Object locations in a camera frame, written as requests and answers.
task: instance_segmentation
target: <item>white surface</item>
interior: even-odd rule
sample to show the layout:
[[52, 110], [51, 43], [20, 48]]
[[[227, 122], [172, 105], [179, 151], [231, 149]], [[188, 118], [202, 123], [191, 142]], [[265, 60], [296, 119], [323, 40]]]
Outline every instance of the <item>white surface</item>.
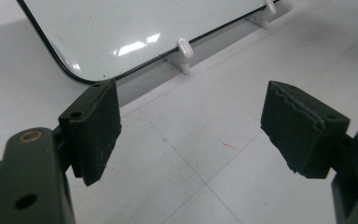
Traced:
[[116, 77], [265, 5], [263, 0], [24, 0], [77, 77]]
[[[358, 131], [358, 1], [290, 2], [270, 30], [121, 108], [103, 179], [86, 188], [68, 172], [77, 223], [335, 223], [334, 172], [293, 174], [259, 124], [274, 79], [331, 105], [351, 119], [350, 135]], [[12, 1], [0, 4], [8, 10], [0, 16], [1, 158], [12, 134], [54, 128], [86, 87], [62, 74]]]

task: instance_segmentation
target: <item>white plastic clip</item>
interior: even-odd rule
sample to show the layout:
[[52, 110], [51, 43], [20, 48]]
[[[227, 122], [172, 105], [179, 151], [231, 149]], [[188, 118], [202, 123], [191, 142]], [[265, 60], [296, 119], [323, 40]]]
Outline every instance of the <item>white plastic clip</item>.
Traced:
[[266, 0], [266, 10], [268, 9], [269, 15], [277, 14], [277, 8], [272, 0]]
[[179, 69], [183, 74], [190, 74], [190, 64], [188, 64], [188, 59], [193, 57], [194, 51], [191, 48], [190, 43], [184, 38], [178, 40], [177, 46], [179, 52], [172, 53], [164, 59]]
[[258, 11], [250, 17], [247, 17], [247, 20], [263, 27], [264, 29], [268, 29], [271, 17], [277, 14], [277, 8], [272, 0], [266, 0], [265, 4], [266, 9], [261, 12]]

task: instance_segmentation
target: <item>brass insert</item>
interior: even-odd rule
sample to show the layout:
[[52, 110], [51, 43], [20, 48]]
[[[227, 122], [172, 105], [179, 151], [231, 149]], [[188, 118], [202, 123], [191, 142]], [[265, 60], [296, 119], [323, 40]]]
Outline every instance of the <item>brass insert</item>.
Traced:
[[23, 134], [20, 137], [20, 142], [22, 142], [22, 143], [33, 142], [33, 141], [39, 139], [41, 136], [42, 136], [42, 132], [40, 132], [40, 131], [31, 131], [31, 132]]

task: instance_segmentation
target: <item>white stand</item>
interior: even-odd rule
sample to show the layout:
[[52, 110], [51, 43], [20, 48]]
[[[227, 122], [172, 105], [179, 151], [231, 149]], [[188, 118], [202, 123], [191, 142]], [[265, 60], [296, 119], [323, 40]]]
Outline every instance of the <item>white stand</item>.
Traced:
[[188, 59], [192, 58], [194, 51], [190, 46], [190, 43], [184, 38], [180, 38], [177, 42], [179, 51], [170, 54], [165, 57], [165, 61], [171, 63], [177, 69], [179, 69], [183, 74], [190, 74], [190, 65], [188, 64]]
[[275, 14], [277, 14], [277, 8], [275, 7], [274, 2], [272, 0], [266, 0], [266, 9], [256, 12], [246, 19], [263, 27], [264, 29], [268, 29], [270, 19]]

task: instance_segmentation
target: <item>glass panel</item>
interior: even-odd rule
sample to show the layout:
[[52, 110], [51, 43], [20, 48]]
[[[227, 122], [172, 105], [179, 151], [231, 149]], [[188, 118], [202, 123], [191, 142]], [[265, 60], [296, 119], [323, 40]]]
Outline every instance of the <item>glass panel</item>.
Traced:
[[264, 6], [263, 0], [19, 2], [67, 72], [83, 81], [122, 75], [175, 49], [181, 37], [192, 40]]

